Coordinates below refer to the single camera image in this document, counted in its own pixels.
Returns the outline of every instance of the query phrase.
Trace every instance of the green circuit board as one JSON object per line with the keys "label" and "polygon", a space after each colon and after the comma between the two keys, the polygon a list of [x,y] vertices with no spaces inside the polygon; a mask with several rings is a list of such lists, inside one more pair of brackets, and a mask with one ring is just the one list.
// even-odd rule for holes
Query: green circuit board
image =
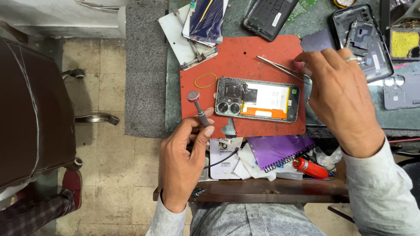
{"label": "green circuit board", "polygon": [[296,17],[299,17],[300,15],[305,13],[315,4],[316,0],[299,0],[299,2],[294,7],[293,11],[290,13],[289,18],[287,18],[287,21],[284,23],[284,25],[292,23],[296,19]]}

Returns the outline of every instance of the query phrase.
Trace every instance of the hand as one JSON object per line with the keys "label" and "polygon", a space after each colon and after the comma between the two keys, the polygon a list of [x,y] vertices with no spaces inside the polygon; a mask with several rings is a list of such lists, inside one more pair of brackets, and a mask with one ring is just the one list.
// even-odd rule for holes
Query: hand
{"label": "hand", "polygon": [[[204,111],[211,116],[214,108]],[[214,126],[204,128],[197,115],[186,118],[160,147],[163,174],[163,205],[173,213],[183,212],[185,205],[198,183],[205,164],[205,150]],[[192,152],[187,144],[194,142]]]}
{"label": "hand", "polygon": [[385,134],[375,117],[366,77],[356,60],[344,61],[352,52],[303,52],[295,61],[306,61],[312,72],[309,105],[352,157],[366,158],[382,147]]}

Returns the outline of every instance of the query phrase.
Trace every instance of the gray carpet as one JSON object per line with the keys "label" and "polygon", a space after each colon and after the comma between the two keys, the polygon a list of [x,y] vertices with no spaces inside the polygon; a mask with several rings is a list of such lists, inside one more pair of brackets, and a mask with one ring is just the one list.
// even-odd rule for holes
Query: gray carpet
{"label": "gray carpet", "polygon": [[134,1],[126,8],[127,71],[125,124],[127,135],[165,136],[165,34],[159,22],[167,4]]}

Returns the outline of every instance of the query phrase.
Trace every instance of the white patterned shirt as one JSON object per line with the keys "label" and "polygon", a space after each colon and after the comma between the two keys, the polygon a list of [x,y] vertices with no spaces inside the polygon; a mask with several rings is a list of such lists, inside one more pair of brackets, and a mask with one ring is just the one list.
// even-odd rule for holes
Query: white patterned shirt
{"label": "white patterned shirt", "polygon": [[[370,158],[344,154],[353,219],[364,236],[420,235],[420,211],[409,176],[395,164],[389,143]],[[191,236],[325,236],[301,204],[190,203]],[[172,213],[157,200],[147,236],[182,236],[185,210]]]}

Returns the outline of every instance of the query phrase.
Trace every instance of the white wall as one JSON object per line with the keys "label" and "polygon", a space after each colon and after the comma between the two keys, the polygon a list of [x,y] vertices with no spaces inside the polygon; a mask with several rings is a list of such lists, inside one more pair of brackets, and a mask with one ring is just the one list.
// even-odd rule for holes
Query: white wall
{"label": "white wall", "polygon": [[[126,5],[131,0],[91,0]],[[81,6],[73,0],[0,0],[0,20],[30,35],[121,37],[117,12]]]}

